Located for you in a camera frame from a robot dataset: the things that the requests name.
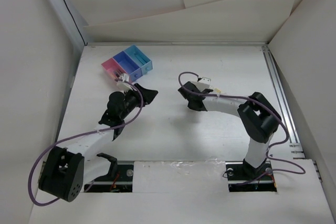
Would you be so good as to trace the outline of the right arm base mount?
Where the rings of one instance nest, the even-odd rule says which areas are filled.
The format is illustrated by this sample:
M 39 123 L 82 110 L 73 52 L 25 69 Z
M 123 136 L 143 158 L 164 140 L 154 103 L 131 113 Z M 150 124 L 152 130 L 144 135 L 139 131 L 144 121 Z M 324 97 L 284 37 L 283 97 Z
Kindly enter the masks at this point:
M 273 174 L 265 174 L 270 167 L 263 168 L 256 175 L 249 176 L 241 165 L 229 165 L 222 177 L 227 179 L 230 193 L 277 192 Z

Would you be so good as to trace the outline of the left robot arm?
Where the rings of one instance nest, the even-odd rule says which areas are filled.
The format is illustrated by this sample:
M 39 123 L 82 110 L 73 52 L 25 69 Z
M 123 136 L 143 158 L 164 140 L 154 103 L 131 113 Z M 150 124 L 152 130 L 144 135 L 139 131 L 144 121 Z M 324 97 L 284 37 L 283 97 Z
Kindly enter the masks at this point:
M 50 149 L 38 182 L 40 190 L 72 202 L 89 182 L 100 177 L 112 180 L 117 176 L 117 159 L 101 150 L 122 133 L 125 118 L 135 108 L 149 105 L 158 94 L 138 83 L 123 86 L 124 90 L 109 95 L 107 109 L 94 131 L 82 134 L 66 147 L 54 145 Z

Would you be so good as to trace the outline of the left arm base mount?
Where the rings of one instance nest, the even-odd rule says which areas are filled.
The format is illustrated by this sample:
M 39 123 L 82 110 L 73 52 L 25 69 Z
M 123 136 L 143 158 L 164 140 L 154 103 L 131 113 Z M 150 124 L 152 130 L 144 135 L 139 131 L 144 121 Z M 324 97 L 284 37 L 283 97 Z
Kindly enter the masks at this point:
M 99 153 L 85 163 L 83 189 L 85 193 L 131 193 L 134 162 L 118 161 L 115 157 Z

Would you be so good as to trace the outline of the pale yellow highlighter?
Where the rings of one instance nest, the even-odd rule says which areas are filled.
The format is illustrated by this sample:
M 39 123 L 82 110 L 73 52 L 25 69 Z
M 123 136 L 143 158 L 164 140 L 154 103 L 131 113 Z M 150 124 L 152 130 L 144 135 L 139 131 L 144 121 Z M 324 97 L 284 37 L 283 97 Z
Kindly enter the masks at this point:
M 146 64 L 146 62 L 143 60 L 141 56 L 139 56 L 137 53 L 134 54 L 134 56 L 137 58 L 137 60 L 142 64 Z

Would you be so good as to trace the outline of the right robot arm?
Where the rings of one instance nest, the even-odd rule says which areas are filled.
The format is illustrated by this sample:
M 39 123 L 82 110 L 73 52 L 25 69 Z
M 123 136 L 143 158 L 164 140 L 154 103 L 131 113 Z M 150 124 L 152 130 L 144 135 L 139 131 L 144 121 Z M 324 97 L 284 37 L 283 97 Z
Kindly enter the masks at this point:
M 187 107 L 191 110 L 221 112 L 240 118 L 250 137 L 243 173 L 248 179 L 254 179 L 265 171 L 266 151 L 281 117 L 262 93 L 254 92 L 245 99 L 222 98 L 212 89 L 200 90 L 196 82 L 190 81 L 178 92 L 188 101 Z

